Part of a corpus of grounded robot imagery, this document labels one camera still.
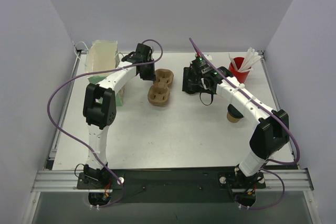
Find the black strap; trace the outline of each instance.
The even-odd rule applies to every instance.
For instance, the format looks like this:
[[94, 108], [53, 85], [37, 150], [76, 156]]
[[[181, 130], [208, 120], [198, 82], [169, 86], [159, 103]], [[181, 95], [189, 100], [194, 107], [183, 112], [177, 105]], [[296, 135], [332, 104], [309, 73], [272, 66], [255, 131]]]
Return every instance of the black strap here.
[[209, 106], [212, 104], [212, 102], [214, 101], [214, 94], [211, 94], [211, 102], [209, 104], [205, 104], [203, 101], [202, 101], [202, 98], [201, 98], [201, 95], [202, 95], [202, 92], [199, 93], [199, 99], [201, 101], [201, 103], [203, 103], [205, 106]]

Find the white table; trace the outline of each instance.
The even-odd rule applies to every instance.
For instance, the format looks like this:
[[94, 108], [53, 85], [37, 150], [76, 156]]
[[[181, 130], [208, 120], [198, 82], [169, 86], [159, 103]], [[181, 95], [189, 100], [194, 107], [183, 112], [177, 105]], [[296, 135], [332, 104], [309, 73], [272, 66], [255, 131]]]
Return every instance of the white table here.
[[[232, 57], [244, 52], [231, 52]], [[228, 68], [227, 52], [211, 53], [213, 64]], [[254, 129], [246, 119], [233, 124], [226, 119], [228, 101], [215, 96], [210, 106], [204, 106], [196, 95], [182, 92], [183, 67], [188, 67], [194, 53], [166, 53], [155, 68], [174, 72], [169, 104], [156, 107], [149, 104], [147, 93], [152, 85], [139, 77], [125, 86], [124, 106], [117, 107], [117, 117], [110, 126], [107, 159], [112, 169], [235, 166], [249, 152], [249, 140]], [[80, 63], [77, 74], [84, 73]], [[88, 142], [88, 129], [82, 115], [86, 77], [73, 85], [63, 128]], [[246, 88], [263, 103], [275, 108], [261, 63], [254, 66], [245, 82]], [[210, 95], [203, 94], [209, 102]], [[85, 163], [88, 150], [61, 134], [53, 170], [74, 169]], [[279, 161], [293, 161], [289, 144], [274, 154]]]

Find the red cup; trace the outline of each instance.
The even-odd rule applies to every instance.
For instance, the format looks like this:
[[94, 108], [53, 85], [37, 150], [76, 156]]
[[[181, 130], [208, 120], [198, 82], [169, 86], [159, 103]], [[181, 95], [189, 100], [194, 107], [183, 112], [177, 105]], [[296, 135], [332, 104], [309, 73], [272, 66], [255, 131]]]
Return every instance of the red cup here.
[[[236, 66], [237, 66], [238, 69], [243, 64], [244, 59], [245, 58], [243, 58], [243, 57], [236, 57], [236, 58], [233, 59], [235, 61]], [[246, 80], [246, 78], [247, 78], [247, 76], [248, 76], [248, 73], [250, 73], [250, 71], [247, 71], [247, 72], [244, 72], [244, 73], [236, 71], [235, 68], [232, 66], [232, 63], [230, 63], [229, 71], [237, 78], [237, 80], [240, 83], [244, 83], [245, 80]]]

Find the table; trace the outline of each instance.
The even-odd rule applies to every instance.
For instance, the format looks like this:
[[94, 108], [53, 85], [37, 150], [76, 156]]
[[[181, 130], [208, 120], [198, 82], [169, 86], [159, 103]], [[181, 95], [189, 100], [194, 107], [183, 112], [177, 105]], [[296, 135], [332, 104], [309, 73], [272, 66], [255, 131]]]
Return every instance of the table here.
[[[213, 64], [228, 68], [227, 52], [212, 52]], [[117, 107], [117, 117], [110, 126], [107, 159], [111, 169], [177, 168], [236, 166], [250, 151], [249, 140], [254, 129], [242, 119], [236, 124], [226, 119], [228, 101], [215, 96], [210, 106], [204, 106], [198, 94], [182, 92], [183, 67], [188, 67], [194, 53], [164, 53], [155, 68], [173, 71], [174, 81], [166, 107], [149, 104], [147, 93], [152, 85], [135, 77], [125, 85], [124, 105]], [[245, 52], [230, 52], [231, 57]], [[79, 63], [77, 74], [84, 73]], [[88, 142], [88, 129], [82, 115], [86, 77], [75, 81], [63, 128]], [[246, 88], [268, 106], [275, 108], [267, 78], [261, 63], [254, 65], [245, 82]], [[209, 94], [202, 94], [205, 103]], [[60, 134], [53, 170], [73, 170], [85, 163], [85, 146]], [[293, 161], [289, 143], [274, 154], [274, 159]]]

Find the white wall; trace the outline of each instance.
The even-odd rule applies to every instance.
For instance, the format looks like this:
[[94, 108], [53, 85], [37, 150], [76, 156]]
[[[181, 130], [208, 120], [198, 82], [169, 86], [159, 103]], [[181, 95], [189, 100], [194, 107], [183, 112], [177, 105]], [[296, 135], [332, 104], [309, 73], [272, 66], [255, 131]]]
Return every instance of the white wall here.
[[336, 220], [336, 0], [293, 0], [266, 49], [280, 106], [301, 147], [322, 223]]
[[[0, 0], [0, 222], [21, 223], [54, 127], [46, 104], [71, 72], [71, 40], [50, 0]], [[53, 104], [59, 116], [64, 94]]]
[[133, 49], [155, 38], [165, 50], [265, 49], [292, 0], [51, 0], [73, 41], [117, 39]]

